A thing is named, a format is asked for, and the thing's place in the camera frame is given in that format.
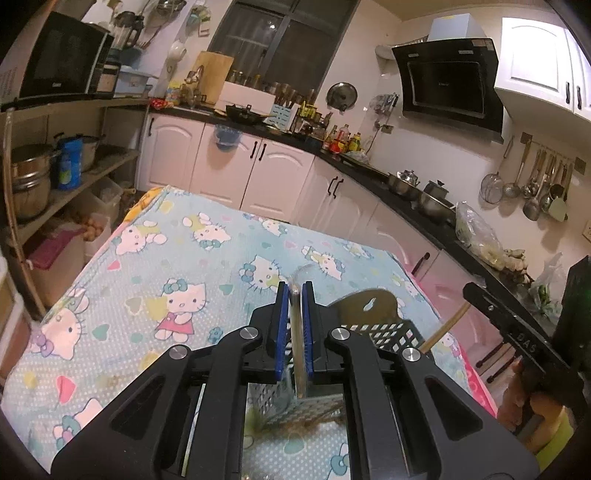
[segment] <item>blue gripper pad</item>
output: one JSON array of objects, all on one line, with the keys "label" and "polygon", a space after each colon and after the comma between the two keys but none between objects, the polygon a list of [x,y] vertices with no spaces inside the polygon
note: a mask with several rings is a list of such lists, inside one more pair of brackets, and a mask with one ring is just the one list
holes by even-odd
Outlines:
[{"label": "blue gripper pad", "polygon": [[287,314],[289,312],[289,289],[285,284],[277,292],[281,298],[281,311],[277,329],[277,343],[275,345],[275,379],[281,381],[285,368],[285,346],[287,344]]}]

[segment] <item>cutting board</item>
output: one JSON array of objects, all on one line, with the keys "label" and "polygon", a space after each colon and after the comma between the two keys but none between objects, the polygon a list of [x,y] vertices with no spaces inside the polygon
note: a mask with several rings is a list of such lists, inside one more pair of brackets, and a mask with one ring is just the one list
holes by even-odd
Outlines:
[{"label": "cutting board", "polygon": [[233,62],[234,57],[210,51],[202,51],[197,57],[192,70],[196,72],[201,65],[204,67],[199,91],[202,95],[207,95],[205,100],[207,105],[215,106]]}]

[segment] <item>plastic bag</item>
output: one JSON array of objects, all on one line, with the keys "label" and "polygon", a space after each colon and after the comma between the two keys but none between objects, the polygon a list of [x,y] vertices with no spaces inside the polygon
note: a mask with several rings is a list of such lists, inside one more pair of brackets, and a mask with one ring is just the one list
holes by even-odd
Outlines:
[{"label": "plastic bag", "polygon": [[456,236],[477,257],[496,270],[503,270],[507,254],[496,237],[495,231],[466,202],[456,208]]},{"label": "plastic bag", "polygon": [[530,288],[530,296],[533,298],[538,310],[546,315],[554,324],[558,324],[562,313],[562,297],[566,288],[566,273],[560,258],[562,252],[544,262],[544,270],[534,280]]}]

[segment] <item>white cabinet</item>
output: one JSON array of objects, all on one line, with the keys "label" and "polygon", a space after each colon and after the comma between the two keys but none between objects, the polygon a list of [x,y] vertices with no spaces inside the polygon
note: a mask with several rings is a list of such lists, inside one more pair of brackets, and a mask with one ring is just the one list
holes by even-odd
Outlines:
[{"label": "white cabinet", "polygon": [[308,174],[294,215],[298,226],[363,243],[365,226],[378,199],[357,182],[317,158]]},{"label": "white cabinet", "polygon": [[203,128],[202,122],[151,114],[139,159],[137,188],[172,185],[188,190]]},{"label": "white cabinet", "polygon": [[363,230],[378,205],[378,199],[346,175],[339,175],[325,204],[319,231],[364,244]]},{"label": "white cabinet", "polygon": [[[421,287],[444,322],[462,306],[462,290],[472,281],[472,276],[466,270],[445,252],[440,252],[421,280]],[[456,323],[452,334],[460,342],[472,365],[501,342],[499,331],[474,307],[470,307]]]},{"label": "white cabinet", "polygon": [[439,254],[435,245],[383,203],[378,203],[369,222],[359,229],[360,243],[393,253],[408,272],[418,266],[415,276],[419,280]]},{"label": "white cabinet", "polygon": [[573,110],[573,70],[566,30],[535,20],[503,18],[497,89]]},{"label": "white cabinet", "polygon": [[314,155],[263,140],[255,158],[241,209],[254,215],[291,221]]},{"label": "white cabinet", "polygon": [[331,191],[339,175],[341,173],[324,160],[314,160],[295,207],[293,224],[318,230],[324,206],[332,199]]},{"label": "white cabinet", "polygon": [[591,65],[568,30],[566,35],[573,65],[574,112],[591,121]]},{"label": "white cabinet", "polygon": [[243,133],[236,148],[223,151],[215,126],[206,125],[189,191],[239,210],[260,144],[260,138]]}]

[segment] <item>window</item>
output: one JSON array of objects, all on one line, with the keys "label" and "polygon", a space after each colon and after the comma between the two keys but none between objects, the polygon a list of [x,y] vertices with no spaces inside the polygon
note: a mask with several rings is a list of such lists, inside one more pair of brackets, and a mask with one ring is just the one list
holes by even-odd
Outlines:
[{"label": "window", "polygon": [[234,57],[232,69],[266,83],[318,90],[358,0],[236,0],[210,51]]}]

